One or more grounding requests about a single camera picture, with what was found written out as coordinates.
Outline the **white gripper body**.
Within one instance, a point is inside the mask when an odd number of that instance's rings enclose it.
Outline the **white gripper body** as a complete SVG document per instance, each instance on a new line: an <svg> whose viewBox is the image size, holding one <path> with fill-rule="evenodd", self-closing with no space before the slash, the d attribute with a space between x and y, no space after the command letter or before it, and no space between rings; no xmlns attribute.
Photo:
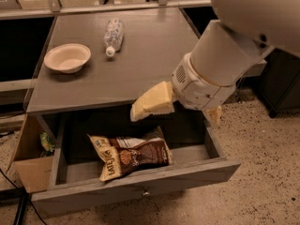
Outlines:
<svg viewBox="0 0 300 225"><path fill-rule="evenodd" d="M194 69L187 53L172 74L172 90L177 100L191 110L208 110L222 105L236 85L218 86L207 82Z"/></svg>

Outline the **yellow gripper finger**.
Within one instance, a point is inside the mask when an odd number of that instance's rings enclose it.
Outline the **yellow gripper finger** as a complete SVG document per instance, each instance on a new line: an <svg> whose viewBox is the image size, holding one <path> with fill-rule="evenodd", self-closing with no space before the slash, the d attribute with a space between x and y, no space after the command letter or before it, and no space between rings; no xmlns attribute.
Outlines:
<svg viewBox="0 0 300 225"><path fill-rule="evenodd" d="M145 92L132 104L130 120L136 122L149 115L173 112L172 84L170 82L161 82Z"/></svg>
<svg viewBox="0 0 300 225"><path fill-rule="evenodd" d="M220 123L222 108L220 106L217 106L215 108L205 110L203 114L211 126L217 127Z"/></svg>

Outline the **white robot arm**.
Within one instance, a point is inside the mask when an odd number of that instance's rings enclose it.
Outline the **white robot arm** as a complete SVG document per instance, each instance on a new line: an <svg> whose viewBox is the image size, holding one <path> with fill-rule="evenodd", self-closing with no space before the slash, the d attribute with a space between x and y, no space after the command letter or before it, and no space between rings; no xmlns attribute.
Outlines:
<svg viewBox="0 0 300 225"><path fill-rule="evenodd" d="M130 120L174 111L174 102L217 122L235 83L273 50L300 53L300 0L211 0L217 17L169 82L161 82L133 104Z"/></svg>

